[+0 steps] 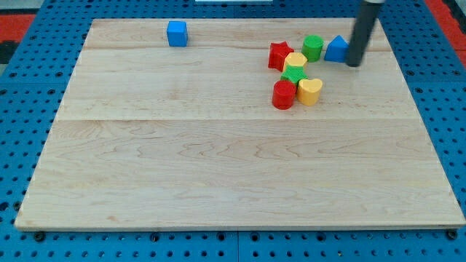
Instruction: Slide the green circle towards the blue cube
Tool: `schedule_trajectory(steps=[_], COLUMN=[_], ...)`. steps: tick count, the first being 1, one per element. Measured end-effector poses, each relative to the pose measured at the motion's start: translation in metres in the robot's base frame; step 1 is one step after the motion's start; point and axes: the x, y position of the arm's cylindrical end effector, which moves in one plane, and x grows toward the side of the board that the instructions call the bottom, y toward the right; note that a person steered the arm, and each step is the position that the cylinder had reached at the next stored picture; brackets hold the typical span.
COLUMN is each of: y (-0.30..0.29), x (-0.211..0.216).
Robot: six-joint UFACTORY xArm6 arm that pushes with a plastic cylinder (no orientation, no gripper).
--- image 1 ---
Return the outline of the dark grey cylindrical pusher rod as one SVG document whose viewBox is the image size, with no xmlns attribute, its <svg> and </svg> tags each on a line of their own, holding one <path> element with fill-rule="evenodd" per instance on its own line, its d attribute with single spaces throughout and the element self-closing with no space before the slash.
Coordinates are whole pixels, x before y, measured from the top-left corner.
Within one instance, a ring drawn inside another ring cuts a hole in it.
<svg viewBox="0 0 466 262">
<path fill-rule="evenodd" d="M 384 5 L 384 0 L 361 0 L 353 25 L 345 63 L 349 67 L 359 67 L 371 38 L 375 20 Z"/>
</svg>

